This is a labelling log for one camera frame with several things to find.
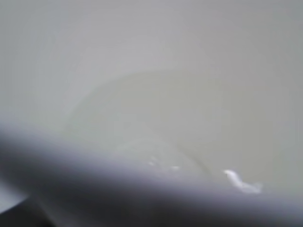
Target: water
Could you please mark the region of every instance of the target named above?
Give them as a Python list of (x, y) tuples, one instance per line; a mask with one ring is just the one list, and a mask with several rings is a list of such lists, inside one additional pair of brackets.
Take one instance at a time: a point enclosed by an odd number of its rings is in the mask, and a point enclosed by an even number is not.
[(158, 177), (220, 182), (223, 170), (278, 187), (282, 159), (253, 87), (188, 72), (146, 72), (99, 87), (75, 109), (64, 135)]

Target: toilet bowl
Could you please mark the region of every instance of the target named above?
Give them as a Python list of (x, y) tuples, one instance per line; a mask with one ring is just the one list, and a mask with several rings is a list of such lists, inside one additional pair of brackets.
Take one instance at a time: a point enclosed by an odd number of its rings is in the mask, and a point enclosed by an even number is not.
[[(7, 1), (0, 110), (158, 177), (235, 188), (232, 170), (262, 192), (301, 196), (299, 9)], [(1, 191), (0, 212), (23, 199)]]

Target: white porcelain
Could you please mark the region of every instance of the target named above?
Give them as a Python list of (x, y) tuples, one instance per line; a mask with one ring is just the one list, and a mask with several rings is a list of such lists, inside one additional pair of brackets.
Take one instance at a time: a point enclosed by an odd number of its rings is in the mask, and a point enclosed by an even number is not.
[[(300, 194), (301, 8), (300, 2), (275, 0), (3, 1), (0, 108), (61, 133), (86, 97), (117, 78), (186, 71), (224, 81), (236, 87), (224, 95), (233, 97), (239, 119), (257, 121), (241, 124), (233, 115), (233, 134), (224, 147), (216, 145), (221, 153), (209, 161), (214, 165), (209, 168), (216, 169), (220, 181), (227, 181), (222, 171), (232, 169), (245, 182), (260, 181), (264, 190)], [(244, 102), (248, 97), (253, 105)], [(207, 136), (222, 123), (209, 121), (201, 127), (201, 118), (195, 117), (191, 138)], [(239, 170), (230, 166), (235, 147)]]

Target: white ceramic surface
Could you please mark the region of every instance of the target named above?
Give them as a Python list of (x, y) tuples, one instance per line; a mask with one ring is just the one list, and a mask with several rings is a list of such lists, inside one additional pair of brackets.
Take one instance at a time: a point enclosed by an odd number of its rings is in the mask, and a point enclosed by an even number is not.
[[(270, 184), (287, 193), (302, 191), (300, 1), (10, 0), (0, 4), (2, 111), (60, 133), (85, 97), (113, 79), (185, 70), (228, 81), (237, 92), (249, 87), (256, 111), (265, 114), (266, 121), (245, 124), (262, 129), (264, 123), (266, 130), (260, 135), (274, 141), (272, 146), (261, 137), (261, 144), (241, 141), (243, 154), (238, 158), (244, 177), (254, 178), (252, 166), (258, 168), (258, 157), (265, 168), (262, 157), (275, 152), (279, 158), (267, 166), (272, 170), (267, 176), (272, 176)], [(237, 108), (247, 112), (254, 106)], [(192, 138), (206, 135), (213, 124), (217, 122), (195, 128)], [(234, 151), (230, 140), (225, 145), (218, 159), (229, 160)], [(251, 156), (253, 162), (246, 158)], [(0, 196), (7, 198), (6, 193)]]

